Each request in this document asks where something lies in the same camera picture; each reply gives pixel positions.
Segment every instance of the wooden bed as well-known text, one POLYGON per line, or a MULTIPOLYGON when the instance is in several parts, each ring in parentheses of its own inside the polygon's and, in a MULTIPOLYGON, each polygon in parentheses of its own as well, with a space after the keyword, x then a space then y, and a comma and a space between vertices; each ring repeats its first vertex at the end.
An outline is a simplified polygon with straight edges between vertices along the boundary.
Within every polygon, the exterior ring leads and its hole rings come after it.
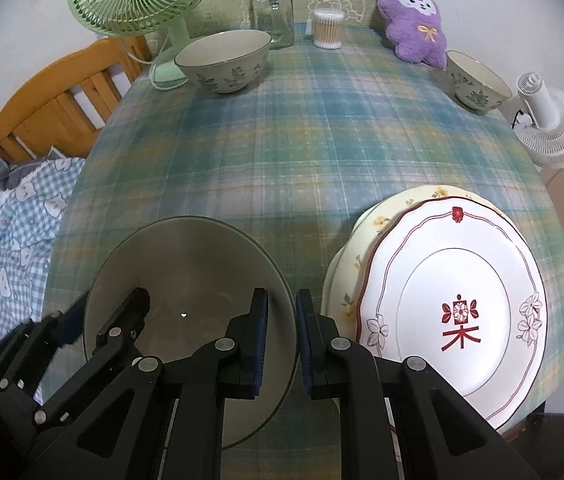
POLYGON ((143 36, 104 38, 30 78, 0 112, 0 157, 25 162, 47 155, 51 146, 66 155, 86 157, 99 130, 69 90, 81 88, 106 123, 121 101, 108 69, 120 65, 131 83, 144 69, 127 49, 139 59, 151 59, 143 36))

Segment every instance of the plaid tablecloth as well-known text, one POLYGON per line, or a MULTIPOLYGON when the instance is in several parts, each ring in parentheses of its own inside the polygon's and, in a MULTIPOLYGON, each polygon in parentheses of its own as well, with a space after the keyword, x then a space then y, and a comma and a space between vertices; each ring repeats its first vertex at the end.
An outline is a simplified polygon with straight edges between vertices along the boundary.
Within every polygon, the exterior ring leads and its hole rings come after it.
MULTIPOLYGON (((564 379, 564 234, 542 181, 498 112, 447 94, 441 73, 396 59, 372 30, 319 50, 297 33, 257 82, 219 96, 193 84, 157 92, 138 79, 100 133, 55 242, 45 311, 66 308, 108 254, 148 222, 222 219, 258 240, 291 290, 319 308, 331 258, 368 207, 423 184, 474 191, 509 215, 539 264, 548 300, 544 361, 510 425, 564 379)), ((54 390, 81 363, 58 355, 54 390)), ((271 422, 223 453, 223 477, 339 477, 339 420, 296 378, 271 422)))

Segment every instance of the jar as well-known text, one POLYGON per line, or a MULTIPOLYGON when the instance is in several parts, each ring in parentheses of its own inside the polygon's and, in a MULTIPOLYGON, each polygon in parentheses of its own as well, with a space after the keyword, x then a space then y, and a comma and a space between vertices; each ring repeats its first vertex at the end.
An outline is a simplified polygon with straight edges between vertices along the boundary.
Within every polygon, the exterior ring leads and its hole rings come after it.
POLYGON ((271 35, 271 48, 291 46, 293 32, 293 0, 249 0, 251 28, 271 35))

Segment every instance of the large bowl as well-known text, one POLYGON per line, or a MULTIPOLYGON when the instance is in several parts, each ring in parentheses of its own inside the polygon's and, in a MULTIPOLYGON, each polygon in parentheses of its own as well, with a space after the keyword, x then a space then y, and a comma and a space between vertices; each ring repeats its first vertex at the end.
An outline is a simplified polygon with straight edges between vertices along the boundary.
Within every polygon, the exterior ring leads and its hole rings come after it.
POLYGON ((228 94, 259 75, 270 43, 270 34, 261 30, 228 30, 193 41, 175 56, 175 64, 202 88, 228 94))
POLYGON ((224 335, 231 318, 248 312, 253 289, 268 291, 264 375, 255 400, 227 399, 222 445, 251 436, 277 410, 295 370, 293 298, 280 270, 254 240, 223 222, 179 217, 155 222, 126 238, 100 269, 86 304, 84 349, 137 286, 151 309, 135 342, 163 362, 191 355, 224 335))
POLYGON ((471 56, 449 50, 446 59, 446 73, 456 97, 469 108, 486 112, 513 97, 495 72, 471 56))

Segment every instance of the cotton swab container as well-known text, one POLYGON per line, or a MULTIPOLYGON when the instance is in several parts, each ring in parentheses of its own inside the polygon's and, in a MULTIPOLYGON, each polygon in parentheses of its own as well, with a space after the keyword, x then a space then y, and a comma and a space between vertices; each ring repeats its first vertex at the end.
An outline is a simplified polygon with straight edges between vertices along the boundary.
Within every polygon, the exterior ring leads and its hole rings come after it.
POLYGON ((344 37, 344 12, 337 9, 313 10, 313 44, 319 48, 340 48, 344 37))

